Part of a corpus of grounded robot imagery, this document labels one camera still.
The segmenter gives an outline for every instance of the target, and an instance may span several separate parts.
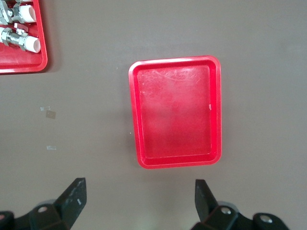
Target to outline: red tray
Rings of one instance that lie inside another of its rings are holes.
[[[39,0],[33,0],[33,2],[29,2],[29,4],[33,5],[34,7],[36,23],[26,23],[25,25],[29,27],[29,35],[39,38],[41,51],[36,54],[28,51],[22,51],[18,46],[8,47],[3,43],[0,43],[0,74],[38,72],[43,70],[47,65],[47,51],[42,17],[39,8]]]
[[[221,146],[221,67],[212,56],[139,61],[129,70],[139,164],[216,163]]]

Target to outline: white plastic cap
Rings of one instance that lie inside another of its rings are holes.
[[[34,7],[31,5],[19,7],[19,12],[26,23],[35,23],[36,15]]]
[[[3,32],[4,28],[3,27],[0,27],[0,37],[1,37],[1,34]]]
[[[40,51],[40,41],[37,37],[28,36],[25,39],[25,49],[34,53],[38,53]]]

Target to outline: white mark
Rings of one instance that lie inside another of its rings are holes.
[[[47,150],[57,150],[56,146],[47,146]]]
[[[40,111],[50,110],[50,106],[40,107]]]

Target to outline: gray surface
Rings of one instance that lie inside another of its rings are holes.
[[[188,230],[203,178],[248,218],[270,212],[306,229],[307,1],[41,2],[49,69],[0,76],[1,210],[24,214],[85,176],[88,204],[74,230]],[[221,160],[141,168],[130,65],[207,54],[222,64]]]

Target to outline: bolt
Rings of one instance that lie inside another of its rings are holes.
[[[261,215],[260,219],[263,222],[268,223],[268,224],[272,224],[273,223],[273,220],[270,217],[266,216],[266,215]]]
[[[42,213],[42,212],[45,212],[45,211],[47,211],[47,207],[45,207],[45,206],[43,206],[43,207],[40,207],[39,209],[38,209],[38,212],[39,213]]]
[[[221,211],[222,211],[224,214],[226,214],[226,215],[230,215],[230,214],[231,214],[230,209],[229,209],[229,208],[227,208],[227,207],[223,207],[223,208],[221,208]]]

